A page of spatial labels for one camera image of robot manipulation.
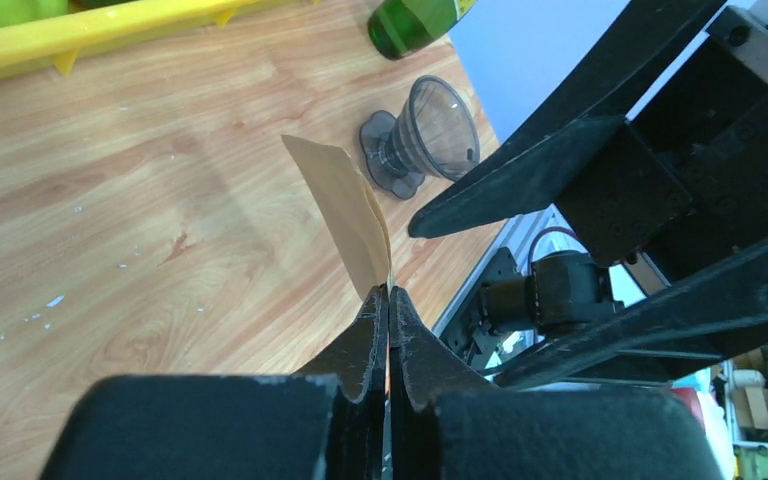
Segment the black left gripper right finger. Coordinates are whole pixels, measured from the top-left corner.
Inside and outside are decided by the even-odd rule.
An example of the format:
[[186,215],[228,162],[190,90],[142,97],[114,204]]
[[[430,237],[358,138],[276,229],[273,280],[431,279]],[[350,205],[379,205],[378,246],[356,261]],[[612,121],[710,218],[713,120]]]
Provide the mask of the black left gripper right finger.
[[653,390],[494,386],[389,295],[397,479],[718,479],[699,420]]

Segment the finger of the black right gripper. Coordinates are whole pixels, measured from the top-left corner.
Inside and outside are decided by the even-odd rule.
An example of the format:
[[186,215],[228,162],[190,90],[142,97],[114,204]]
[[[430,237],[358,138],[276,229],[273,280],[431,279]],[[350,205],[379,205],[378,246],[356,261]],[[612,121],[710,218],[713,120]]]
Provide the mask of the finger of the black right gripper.
[[409,235],[446,236],[549,206],[722,5],[629,2],[498,149],[414,214]]
[[624,309],[501,365],[500,387],[554,383],[647,343],[768,329],[768,237]]

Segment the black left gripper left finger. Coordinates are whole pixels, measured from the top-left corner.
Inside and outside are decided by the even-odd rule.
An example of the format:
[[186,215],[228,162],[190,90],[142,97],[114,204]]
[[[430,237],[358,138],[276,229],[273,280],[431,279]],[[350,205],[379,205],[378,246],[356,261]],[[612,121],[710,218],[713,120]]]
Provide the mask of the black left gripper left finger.
[[377,479],[389,299],[297,371],[118,375],[75,404],[45,479]]

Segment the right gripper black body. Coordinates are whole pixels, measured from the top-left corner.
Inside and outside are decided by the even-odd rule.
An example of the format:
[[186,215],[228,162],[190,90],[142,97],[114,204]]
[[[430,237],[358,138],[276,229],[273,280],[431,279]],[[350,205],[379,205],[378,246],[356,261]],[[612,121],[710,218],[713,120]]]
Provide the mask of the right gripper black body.
[[601,264],[711,265],[768,236],[768,1],[708,32],[557,199]]

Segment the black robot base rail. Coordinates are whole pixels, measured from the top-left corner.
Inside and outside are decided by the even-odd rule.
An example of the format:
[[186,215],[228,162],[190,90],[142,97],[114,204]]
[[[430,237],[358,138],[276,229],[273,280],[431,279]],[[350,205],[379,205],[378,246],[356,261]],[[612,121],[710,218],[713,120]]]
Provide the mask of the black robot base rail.
[[549,226],[533,236],[522,264],[510,248],[496,249],[459,306],[438,324],[438,338],[473,369],[491,369],[494,357],[505,363],[624,308],[609,269],[588,253],[566,249],[534,257],[552,233],[577,239],[567,227]]

